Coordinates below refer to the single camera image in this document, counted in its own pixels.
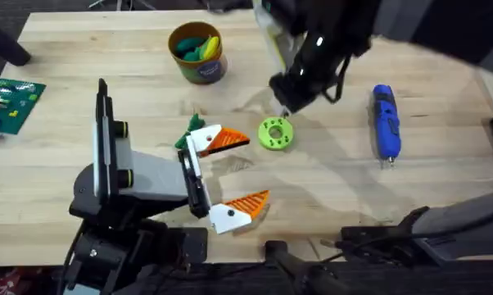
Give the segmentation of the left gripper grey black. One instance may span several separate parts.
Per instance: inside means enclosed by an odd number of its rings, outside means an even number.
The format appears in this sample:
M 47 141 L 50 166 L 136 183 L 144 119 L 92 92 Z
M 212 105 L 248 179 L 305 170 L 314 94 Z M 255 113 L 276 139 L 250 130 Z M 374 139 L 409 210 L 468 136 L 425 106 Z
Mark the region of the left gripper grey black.
M 186 202 L 195 217 L 203 218 L 209 214 L 217 234 L 234 231 L 251 224 L 260 215 L 270 191 L 211 205 L 199 159 L 247 145 L 250 141 L 238 130 L 192 120 L 187 132 L 174 145 L 178 152 L 178 159 L 174 161 L 136 152 L 128 139 L 118 138 L 115 141 L 117 164 L 121 169 L 129 169 L 123 176 L 131 183 L 120 191 L 145 201 Z

